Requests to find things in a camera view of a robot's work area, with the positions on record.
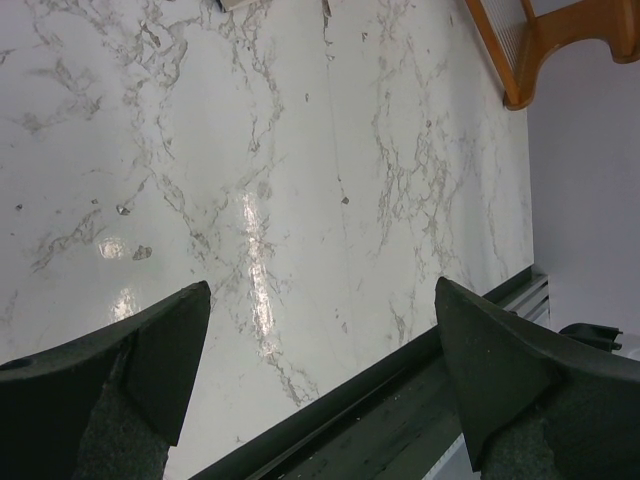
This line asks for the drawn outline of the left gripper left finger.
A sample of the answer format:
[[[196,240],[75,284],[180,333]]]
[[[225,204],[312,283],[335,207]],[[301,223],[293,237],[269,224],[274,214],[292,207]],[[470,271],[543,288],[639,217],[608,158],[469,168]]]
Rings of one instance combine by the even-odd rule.
[[[160,479],[210,315],[207,282],[1,366],[4,479]]]

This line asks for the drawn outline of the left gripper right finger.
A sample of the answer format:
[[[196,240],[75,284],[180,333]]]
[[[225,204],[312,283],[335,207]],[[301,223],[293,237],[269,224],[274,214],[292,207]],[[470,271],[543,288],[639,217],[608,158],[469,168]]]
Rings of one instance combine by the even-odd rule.
[[[639,363],[445,277],[436,316],[471,467],[484,479],[636,479]]]

